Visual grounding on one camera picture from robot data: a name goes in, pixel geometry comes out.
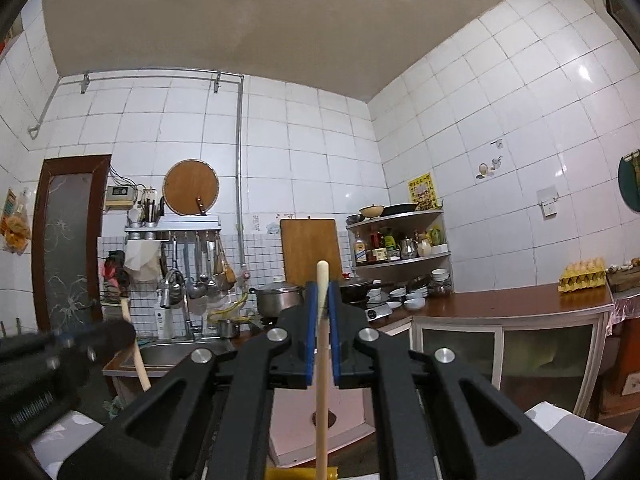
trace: ceiling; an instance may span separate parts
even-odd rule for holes
[[[369,101],[501,0],[43,0],[60,75],[179,66]]]

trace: stainless steel sink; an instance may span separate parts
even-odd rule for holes
[[[196,342],[151,343],[140,348],[140,355],[142,355],[142,361],[147,367],[172,368],[196,348],[208,348],[215,355],[234,350],[234,346],[228,339],[205,338]],[[134,368],[133,357],[125,359],[121,366]]]

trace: wall socket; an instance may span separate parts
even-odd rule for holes
[[[635,372],[626,376],[625,387],[622,388],[623,395],[640,393],[640,372]]]

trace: silver screw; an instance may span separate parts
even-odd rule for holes
[[[47,368],[49,370],[57,370],[60,366],[60,359],[56,356],[50,357],[47,359]]]
[[[438,348],[433,356],[436,358],[436,361],[441,363],[450,363],[453,359],[456,358],[456,355],[453,353],[453,350],[449,348]]]
[[[358,332],[358,337],[363,341],[371,343],[380,337],[380,334],[375,328],[363,328]]]
[[[208,348],[196,348],[193,352],[191,352],[191,360],[194,363],[204,364],[211,361],[213,354],[211,350]]]
[[[286,330],[280,327],[272,328],[267,332],[267,339],[269,341],[273,341],[274,343],[279,343],[284,341],[289,333]]]

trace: wooden handle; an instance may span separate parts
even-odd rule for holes
[[[129,303],[127,303],[127,298],[120,298],[120,306],[122,307],[122,317],[131,323],[131,316],[129,315]],[[151,388],[151,383],[149,382],[149,376],[146,374],[145,364],[142,362],[142,355],[140,355],[140,348],[138,348],[138,343],[133,343],[133,364],[136,366],[136,373],[138,374],[138,378],[140,379],[140,385],[144,391],[147,391]]]
[[[328,465],[327,429],[329,425],[329,317],[326,294],[329,286],[329,264],[316,265],[318,284],[318,380],[316,383],[316,480],[326,480]]]

